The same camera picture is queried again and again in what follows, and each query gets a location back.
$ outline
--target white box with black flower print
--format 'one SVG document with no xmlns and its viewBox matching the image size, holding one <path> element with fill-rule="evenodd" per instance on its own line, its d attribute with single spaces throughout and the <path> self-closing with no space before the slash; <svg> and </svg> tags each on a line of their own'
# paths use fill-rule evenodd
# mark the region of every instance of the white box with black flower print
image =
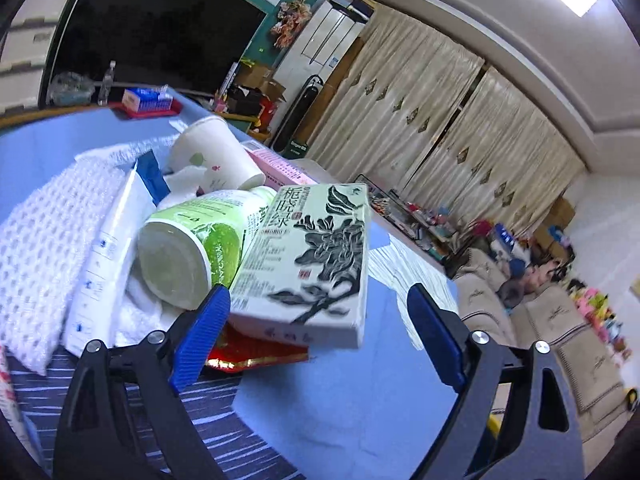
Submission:
<svg viewBox="0 0 640 480">
<path fill-rule="evenodd" d="M 231 285 L 239 332 L 358 348 L 367 303 L 365 184 L 283 186 Z"/>
</svg>

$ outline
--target television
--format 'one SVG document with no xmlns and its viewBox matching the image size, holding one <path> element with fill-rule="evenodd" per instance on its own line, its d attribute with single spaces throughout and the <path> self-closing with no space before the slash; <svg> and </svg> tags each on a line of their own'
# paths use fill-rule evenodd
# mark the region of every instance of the television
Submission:
<svg viewBox="0 0 640 480">
<path fill-rule="evenodd" d="M 247 0 L 77 0 L 52 74 L 213 94 L 265 13 Z"/>
</svg>

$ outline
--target beige curtain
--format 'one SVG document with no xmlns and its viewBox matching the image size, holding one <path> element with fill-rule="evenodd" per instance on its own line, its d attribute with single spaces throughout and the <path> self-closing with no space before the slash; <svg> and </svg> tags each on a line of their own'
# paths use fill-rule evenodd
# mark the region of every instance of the beige curtain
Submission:
<svg viewBox="0 0 640 480">
<path fill-rule="evenodd" d="M 553 124 L 494 68 L 402 195 L 521 232 L 584 170 Z"/>
<path fill-rule="evenodd" d="M 316 126 L 307 156 L 342 182 L 364 173 L 403 187 L 483 61 L 385 6 L 361 36 L 366 44 Z"/>
</svg>

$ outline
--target beige sofa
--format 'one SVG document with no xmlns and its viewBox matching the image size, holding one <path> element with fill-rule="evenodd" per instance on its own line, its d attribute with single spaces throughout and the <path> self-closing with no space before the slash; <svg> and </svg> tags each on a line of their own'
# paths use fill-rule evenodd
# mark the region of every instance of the beige sofa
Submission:
<svg viewBox="0 0 640 480">
<path fill-rule="evenodd" d="M 538 340 L 550 344 L 574 394 L 587 475 L 609 452 L 631 415 L 619 371 L 560 286 L 542 287 L 508 315 L 495 294 L 505 280 L 486 254 L 469 249 L 454 278 L 460 317 L 469 330 L 483 330 L 503 345 L 529 348 Z M 508 385 L 501 384 L 493 409 L 498 418 L 508 393 Z"/>
</svg>

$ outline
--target green cylindrical container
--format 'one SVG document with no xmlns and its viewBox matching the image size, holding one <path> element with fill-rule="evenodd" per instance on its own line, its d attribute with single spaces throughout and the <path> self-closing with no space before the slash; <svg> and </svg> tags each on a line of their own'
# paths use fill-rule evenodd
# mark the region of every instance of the green cylindrical container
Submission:
<svg viewBox="0 0 640 480">
<path fill-rule="evenodd" d="M 266 186 L 220 190 L 151 215 L 138 237 L 149 289 L 194 310 L 213 285 L 230 286 L 275 195 Z"/>
</svg>

